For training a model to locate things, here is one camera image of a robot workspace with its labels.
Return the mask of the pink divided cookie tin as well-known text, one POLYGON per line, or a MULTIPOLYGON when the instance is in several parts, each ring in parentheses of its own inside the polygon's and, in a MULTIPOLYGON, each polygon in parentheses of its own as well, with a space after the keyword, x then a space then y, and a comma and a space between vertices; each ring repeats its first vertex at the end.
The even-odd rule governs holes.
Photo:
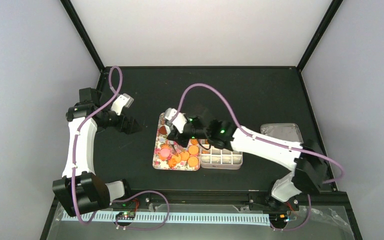
POLYGON ((205 169, 238 170, 243 164, 243 153, 227 149, 217 149, 213 146, 202 149, 200 166, 205 169))

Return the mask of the floral cookie tray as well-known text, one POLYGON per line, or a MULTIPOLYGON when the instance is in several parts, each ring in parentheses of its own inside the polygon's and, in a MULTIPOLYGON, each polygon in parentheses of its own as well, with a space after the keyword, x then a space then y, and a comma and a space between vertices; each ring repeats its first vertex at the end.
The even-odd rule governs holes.
POLYGON ((157 170, 197 171, 201 166, 202 147, 197 139, 190 139, 186 147, 167 139, 164 114, 158 119, 152 166, 157 170))

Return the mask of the metal tongs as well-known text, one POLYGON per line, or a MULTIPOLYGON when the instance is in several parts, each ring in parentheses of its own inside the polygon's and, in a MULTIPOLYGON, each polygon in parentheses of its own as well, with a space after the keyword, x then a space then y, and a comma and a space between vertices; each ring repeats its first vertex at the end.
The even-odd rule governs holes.
POLYGON ((169 144, 170 147, 171 147, 172 154, 173 154, 174 156, 179 157, 180 154, 179 154, 179 151, 178 151, 178 149, 177 149, 176 142, 173 141, 173 140, 169 140, 169 141, 168 141, 168 144, 169 144))

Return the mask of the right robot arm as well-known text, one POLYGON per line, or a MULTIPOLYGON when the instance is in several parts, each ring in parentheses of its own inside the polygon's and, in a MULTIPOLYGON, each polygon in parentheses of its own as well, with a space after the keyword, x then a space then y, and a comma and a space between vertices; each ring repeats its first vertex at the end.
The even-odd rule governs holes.
POLYGON ((327 164, 300 142, 273 138, 225 120, 186 118, 182 113, 166 113, 164 120, 170 128, 168 139, 183 147, 191 139, 206 139, 217 149, 252 154, 288 169, 264 196, 270 209, 279 209, 296 195, 319 194, 322 189, 327 164))

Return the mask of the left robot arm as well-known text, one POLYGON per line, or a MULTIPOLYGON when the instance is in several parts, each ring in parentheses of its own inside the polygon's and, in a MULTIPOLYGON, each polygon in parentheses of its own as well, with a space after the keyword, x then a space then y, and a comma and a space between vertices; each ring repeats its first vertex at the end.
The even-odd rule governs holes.
POLYGON ((83 88, 79 90, 79 102, 68 109, 67 161, 61 179, 53 181, 52 191, 70 217, 106 209, 126 194, 125 180, 105 183, 96 176, 94 142, 99 129, 114 128, 127 135, 141 131, 136 119, 123 113, 133 101, 123 93, 101 105, 96 89, 83 88))

